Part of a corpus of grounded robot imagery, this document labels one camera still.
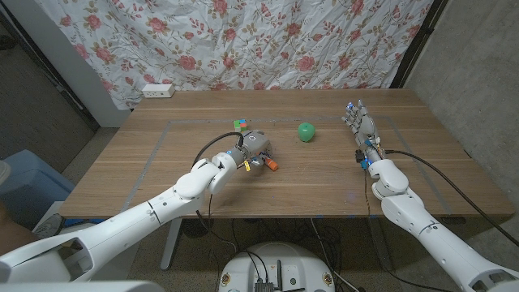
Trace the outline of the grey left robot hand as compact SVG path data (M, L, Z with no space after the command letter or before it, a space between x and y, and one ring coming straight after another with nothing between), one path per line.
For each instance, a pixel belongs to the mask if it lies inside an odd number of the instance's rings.
M272 156L271 142L263 131L245 131L242 136L242 143L237 142L229 154L237 165L253 157L261 159Z

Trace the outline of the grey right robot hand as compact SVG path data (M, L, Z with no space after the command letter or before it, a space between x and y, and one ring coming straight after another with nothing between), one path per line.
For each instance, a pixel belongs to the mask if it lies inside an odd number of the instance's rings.
M378 129L361 100L357 105L350 102L341 120L354 134L354 140L360 148L380 143Z

